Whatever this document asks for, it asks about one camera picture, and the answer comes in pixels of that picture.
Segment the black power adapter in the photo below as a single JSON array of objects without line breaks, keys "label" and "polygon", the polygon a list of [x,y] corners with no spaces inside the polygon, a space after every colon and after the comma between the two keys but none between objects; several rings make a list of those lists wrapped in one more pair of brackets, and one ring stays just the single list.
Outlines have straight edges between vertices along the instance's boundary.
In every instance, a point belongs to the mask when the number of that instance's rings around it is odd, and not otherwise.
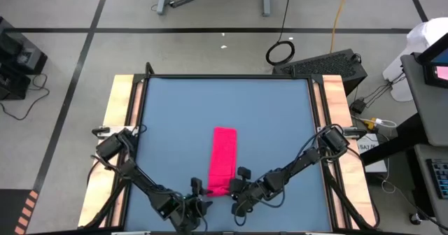
[{"label": "black power adapter", "polygon": [[364,109],[366,108],[367,104],[364,102],[363,99],[356,99],[351,105],[350,105],[350,111],[354,114],[361,114]]}]

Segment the black desk leg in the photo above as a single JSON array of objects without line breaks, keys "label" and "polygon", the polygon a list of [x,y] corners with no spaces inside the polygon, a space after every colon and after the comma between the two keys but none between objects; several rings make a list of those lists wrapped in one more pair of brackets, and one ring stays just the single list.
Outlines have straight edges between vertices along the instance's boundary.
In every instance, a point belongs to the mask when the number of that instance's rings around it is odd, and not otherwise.
[{"label": "black desk leg", "polygon": [[423,122],[418,113],[409,117],[397,128],[397,136],[360,155],[364,165],[374,164],[416,144],[427,143]]}]

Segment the black laptop screen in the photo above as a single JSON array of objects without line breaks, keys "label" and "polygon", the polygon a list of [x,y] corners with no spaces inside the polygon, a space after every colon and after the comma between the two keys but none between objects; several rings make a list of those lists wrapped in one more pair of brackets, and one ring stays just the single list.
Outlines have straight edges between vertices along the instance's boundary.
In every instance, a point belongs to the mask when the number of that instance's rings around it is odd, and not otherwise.
[{"label": "black laptop screen", "polygon": [[416,60],[423,67],[427,85],[448,89],[448,33],[421,53]]}]

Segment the white plastic cover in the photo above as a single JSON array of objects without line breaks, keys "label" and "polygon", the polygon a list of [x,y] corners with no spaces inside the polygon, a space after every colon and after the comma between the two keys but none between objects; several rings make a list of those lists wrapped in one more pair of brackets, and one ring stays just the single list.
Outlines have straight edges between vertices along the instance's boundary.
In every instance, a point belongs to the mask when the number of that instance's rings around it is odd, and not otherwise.
[{"label": "white plastic cover", "polygon": [[407,34],[405,49],[383,71],[384,80],[393,81],[391,96],[395,101],[406,102],[413,100],[410,87],[401,67],[400,57],[413,52],[423,52],[438,39],[448,33],[448,17],[439,17],[423,22]]}]

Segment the black orange-striped floor mat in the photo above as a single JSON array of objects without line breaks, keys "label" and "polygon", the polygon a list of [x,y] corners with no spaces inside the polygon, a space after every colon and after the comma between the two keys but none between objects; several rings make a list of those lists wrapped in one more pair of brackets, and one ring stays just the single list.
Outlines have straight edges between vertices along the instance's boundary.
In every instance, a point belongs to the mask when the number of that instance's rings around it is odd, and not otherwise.
[{"label": "black orange-striped floor mat", "polygon": [[34,190],[0,189],[0,235],[24,235],[39,198]]}]

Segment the grey desk top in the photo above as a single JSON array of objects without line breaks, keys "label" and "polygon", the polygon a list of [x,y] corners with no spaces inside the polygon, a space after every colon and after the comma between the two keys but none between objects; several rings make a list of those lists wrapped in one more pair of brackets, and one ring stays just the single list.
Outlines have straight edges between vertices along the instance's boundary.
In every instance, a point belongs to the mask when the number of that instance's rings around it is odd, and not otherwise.
[{"label": "grey desk top", "polygon": [[400,61],[428,142],[448,147],[448,88],[427,85],[413,55],[402,55]]},{"label": "grey desk top", "polygon": [[444,226],[444,228],[440,227],[440,231],[448,235],[448,200],[438,197],[426,163],[427,159],[448,159],[448,148],[417,144],[414,146],[414,154],[416,157],[414,197],[417,206]]}]

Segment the red towel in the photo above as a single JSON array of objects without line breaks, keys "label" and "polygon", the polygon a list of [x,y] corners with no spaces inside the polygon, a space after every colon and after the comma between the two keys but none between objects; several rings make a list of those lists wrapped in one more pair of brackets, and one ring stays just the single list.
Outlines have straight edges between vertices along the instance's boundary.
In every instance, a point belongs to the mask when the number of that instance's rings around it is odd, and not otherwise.
[{"label": "red towel", "polygon": [[237,130],[216,127],[209,164],[208,197],[228,194],[230,181],[235,178],[237,163]]}]

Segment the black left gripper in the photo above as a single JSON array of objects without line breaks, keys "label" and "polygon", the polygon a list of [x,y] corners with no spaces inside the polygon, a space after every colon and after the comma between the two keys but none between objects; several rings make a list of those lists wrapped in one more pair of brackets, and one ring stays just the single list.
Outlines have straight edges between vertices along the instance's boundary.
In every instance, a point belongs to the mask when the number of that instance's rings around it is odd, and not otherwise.
[{"label": "black left gripper", "polygon": [[182,210],[181,210],[181,223],[178,226],[179,232],[191,232],[198,228],[202,223],[204,224],[203,235],[207,235],[208,232],[208,222],[205,218],[207,214],[207,209],[210,207],[212,201],[202,201],[197,200],[196,196],[202,195],[206,196],[211,194],[212,191],[203,188],[202,180],[199,178],[191,178],[190,186],[192,188],[192,194],[187,195],[182,199]]}]

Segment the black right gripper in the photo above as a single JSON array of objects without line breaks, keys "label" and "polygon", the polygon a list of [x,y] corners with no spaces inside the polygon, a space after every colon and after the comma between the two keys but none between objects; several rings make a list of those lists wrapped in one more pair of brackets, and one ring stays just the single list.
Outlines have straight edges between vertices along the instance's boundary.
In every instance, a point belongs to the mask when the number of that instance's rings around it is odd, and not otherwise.
[{"label": "black right gripper", "polygon": [[231,213],[242,218],[246,215],[244,206],[253,206],[260,201],[270,201],[272,188],[262,180],[249,182],[251,170],[243,166],[237,169],[237,175],[238,178],[230,181],[230,197],[234,201]]}]

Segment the light wooden table board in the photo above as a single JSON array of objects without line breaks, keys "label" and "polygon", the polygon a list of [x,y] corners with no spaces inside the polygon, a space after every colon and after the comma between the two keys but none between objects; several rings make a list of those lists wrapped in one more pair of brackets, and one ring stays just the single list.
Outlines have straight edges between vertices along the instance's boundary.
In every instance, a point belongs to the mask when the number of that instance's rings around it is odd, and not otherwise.
[{"label": "light wooden table board", "polygon": [[[320,124],[329,120],[342,127],[352,125],[349,106],[340,76],[324,76],[322,83],[314,83]],[[339,159],[339,169],[346,196],[369,225],[375,225],[376,218],[372,206],[364,167],[356,140],[349,139],[350,150]]]},{"label": "light wooden table board", "polygon": [[[137,123],[143,83],[134,81],[133,75],[116,75],[108,98],[106,114],[102,127],[109,128],[108,134],[117,133],[123,128],[132,129]],[[89,182],[78,221],[78,226],[85,226],[91,222],[110,197],[118,178],[114,172],[106,170],[102,164],[94,161],[92,171],[88,176]],[[122,224],[123,201],[126,190],[118,195],[114,206],[102,220],[101,227],[117,227]]]}]

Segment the black equipment stack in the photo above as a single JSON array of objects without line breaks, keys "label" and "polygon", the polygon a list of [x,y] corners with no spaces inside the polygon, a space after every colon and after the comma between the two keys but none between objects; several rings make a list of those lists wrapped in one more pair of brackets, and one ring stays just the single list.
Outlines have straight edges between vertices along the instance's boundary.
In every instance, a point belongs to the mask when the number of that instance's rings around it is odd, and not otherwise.
[{"label": "black equipment stack", "polygon": [[22,100],[48,56],[0,16],[0,101]]}]

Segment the black keyboard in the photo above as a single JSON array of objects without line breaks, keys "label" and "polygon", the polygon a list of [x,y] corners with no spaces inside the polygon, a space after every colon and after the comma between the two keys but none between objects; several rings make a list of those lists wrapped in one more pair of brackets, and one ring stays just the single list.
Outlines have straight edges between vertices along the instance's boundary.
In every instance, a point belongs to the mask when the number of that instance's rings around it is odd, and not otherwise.
[{"label": "black keyboard", "polygon": [[427,159],[426,163],[438,197],[448,200],[448,159]]}]

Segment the black perforated computer tower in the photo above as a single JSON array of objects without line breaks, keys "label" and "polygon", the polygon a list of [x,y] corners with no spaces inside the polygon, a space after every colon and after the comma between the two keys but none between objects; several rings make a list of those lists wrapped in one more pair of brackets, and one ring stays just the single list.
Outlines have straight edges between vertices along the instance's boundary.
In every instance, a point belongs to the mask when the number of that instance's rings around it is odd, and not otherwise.
[{"label": "black perforated computer tower", "polygon": [[272,73],[290,75],[334,75],[341,76],[345,94],[348,96],[368,76],[363,68],[361,56],[352,49],[341,50],[296,62],[275,66]]}]

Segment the black table edge frame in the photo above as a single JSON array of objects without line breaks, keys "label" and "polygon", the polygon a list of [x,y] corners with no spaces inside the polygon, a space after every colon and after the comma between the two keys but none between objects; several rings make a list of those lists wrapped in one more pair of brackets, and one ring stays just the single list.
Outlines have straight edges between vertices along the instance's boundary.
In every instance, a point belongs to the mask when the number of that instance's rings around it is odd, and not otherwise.
[{"label": "black table edge frame", "polygon": [[[237,133],[237,166],[258,178],[292,162],[315,134],[309,78],[262,75],[174,75],[148,80],[136,163],[156,183],[187,194],[191,178],[207,181],[214,130]],[[245,218],[232,198],[211,198],[200,231],[329,232],[320,164],[292,177],[284,193],[258,203]]]}]

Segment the white labelled box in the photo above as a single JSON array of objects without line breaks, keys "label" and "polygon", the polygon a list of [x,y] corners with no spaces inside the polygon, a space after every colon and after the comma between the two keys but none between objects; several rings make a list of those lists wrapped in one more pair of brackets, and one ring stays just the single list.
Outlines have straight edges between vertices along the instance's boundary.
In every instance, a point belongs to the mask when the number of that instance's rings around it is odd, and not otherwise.
[{"label": "white labelled box", "polygon": [[[366,134],[362,138],[358,139],[358,151],[360,154],[367,152],[370,149],[377,147],[382,140],[378,139],[376,134]],[[367,165],[365,167],[367,173],[387,173],[387,166],[384,160],[375,162],[374,164]]]}]

